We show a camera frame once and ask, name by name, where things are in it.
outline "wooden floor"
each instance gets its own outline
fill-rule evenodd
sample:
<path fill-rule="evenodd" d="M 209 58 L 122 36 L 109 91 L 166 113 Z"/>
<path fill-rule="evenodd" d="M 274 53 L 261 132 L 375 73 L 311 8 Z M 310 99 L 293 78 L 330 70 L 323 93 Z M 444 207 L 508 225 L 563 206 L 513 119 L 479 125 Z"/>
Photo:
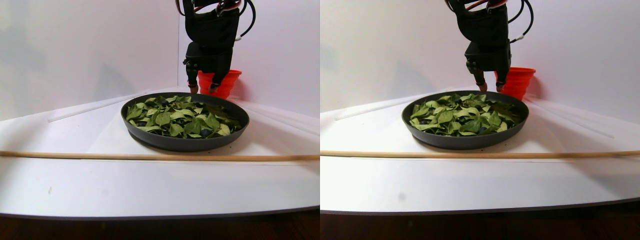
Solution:
<path fill-rule="evenodd" d="M 640 239 L 640 202 L 448 216 L 321 215 L 322 239 Z"/>
<path fill-rule="evenodd" d="M 320 239 L 320 212 L 242 218 L 58 221 L 0 218 L 0 239 Z"/>
<path fill-rule="evenodd" d="M 305 211 L 196 220 L 0 218 L 0 239 L 640 239 L 640 202 L 447 216 L 345 216 Z"/>

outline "leaves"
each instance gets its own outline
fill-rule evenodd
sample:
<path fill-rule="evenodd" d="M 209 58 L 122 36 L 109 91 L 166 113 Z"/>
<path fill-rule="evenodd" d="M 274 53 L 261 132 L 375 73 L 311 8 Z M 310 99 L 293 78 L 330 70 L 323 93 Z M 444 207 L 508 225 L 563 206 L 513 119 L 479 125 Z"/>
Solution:
<path fill-rule="evenodd" d="M 137 102 L 127 108 L 125 119 L 143 131 L 174 138 L 215 138 L 242 129 L 240 122 L 224 107 L 193 102 L 191 97 L 175 95 Z"/>
<path fill-rule="evenodd" d="M 519 124 L 520 117 L 511 111 L 513 108 L 512 104 L 488 100 L 485 94 L 447 95 L 414 105 L 409 123 L 430 134 L 481 136 L 506 131 Z"/>

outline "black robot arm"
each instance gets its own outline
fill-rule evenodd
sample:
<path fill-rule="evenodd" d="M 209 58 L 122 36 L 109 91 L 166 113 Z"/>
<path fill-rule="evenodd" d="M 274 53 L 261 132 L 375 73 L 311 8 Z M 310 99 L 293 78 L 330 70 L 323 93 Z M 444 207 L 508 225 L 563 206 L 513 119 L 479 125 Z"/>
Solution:
<path fill-rule="evenodd" d="M 451 11 L 458 19 L 458 28 L 469 41 L 465 51 L 467 69 L 476 79 L 481 91 L 486 91 L 484 72 L 495 71 L 497 73 L 496 87 L 498 92 L 507 81 L 507 73 L 511 67 L 511 43 L 522 39 L 533 22 L 533 10 L 528 0 L 521 0 L 520 12 L 513 19 L 508 20 L 506 0 L 445 0 Z M 480 4 L 487 3 L 486 8 L 479 11 L 471 11 Z M 515 20 L 524 4 L 529 7 L 531 23 L 525 33 L 509 40 L 508 24 Z"/>
<path fill-rule="evenodd" d="M 180 10 L 180 0 L 176 4 Z M 214 10 L 198 13 L 201 9 L 217 4 Z M 243 34 L 237 35 L 240 16 L 249 5 L 252 9 L 252 23 Z M 183 61 L 191 93 L 198 92 L 198 71 L 213 73 L 209 92 L 215 92 L 229 73 L 233 47 L 253 26 L 255 6 L 251 0 L 183 0 L 185 30 L 191 43 Z"/>

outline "blueberry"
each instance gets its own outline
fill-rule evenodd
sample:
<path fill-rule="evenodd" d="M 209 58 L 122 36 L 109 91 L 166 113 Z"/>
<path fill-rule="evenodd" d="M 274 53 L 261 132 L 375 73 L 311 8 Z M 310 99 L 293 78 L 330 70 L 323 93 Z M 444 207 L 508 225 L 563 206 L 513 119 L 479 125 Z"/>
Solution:
<path fill-rule="evenodd" d="M 209 136 L 213 133 L 213 131 L 208 130 L 208 129 L 202 129 L 200 130 L 200 135 L 203 137 Z"/>

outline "white table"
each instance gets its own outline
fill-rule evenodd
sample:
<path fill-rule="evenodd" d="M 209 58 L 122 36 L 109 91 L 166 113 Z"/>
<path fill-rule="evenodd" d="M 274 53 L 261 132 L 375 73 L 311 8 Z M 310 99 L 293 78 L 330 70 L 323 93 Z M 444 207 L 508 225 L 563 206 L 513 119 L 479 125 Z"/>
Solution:
<path fill-rule="evenodd" d="M 439 150 L 416 142 L 400 119 L 402 109 L 420 97 L 323 113 L 321 149 L 608 152 L 640 148 L 640 125 L 535 100 L 535 104 L 526 102 L 531 110 L 530 119 L 512 139 L 483 150 Z M 380 106 L 391 107 L 380 109 Z M 367 113 L 335 120 L 357 112 Z M 542 160 L 322 157 L 321 171 L 321 210 L 337 214 L 549 209 L 640 197 L 640 162 L 633 157 Z"/>
<path fill-rule="evenodd" d="M 163 153 L 129 136 L 118 116 L 124 102 L 47 122 L 52 116 L 101 103 L 2 121 L 0 149 Z M 318 135 L 301 131 L 296 121 L 284 124 L 275 120 L 308 123 L 313 118 L 243 104 L 254 109 L 247 110 L 251 124 L 237 141 L 211 154 L 318 154 Z M 185 163 L 0 157 L 0 214 L 30 218 L 171 218 L 317 209 L 319 175 L 319 161 Z"/>

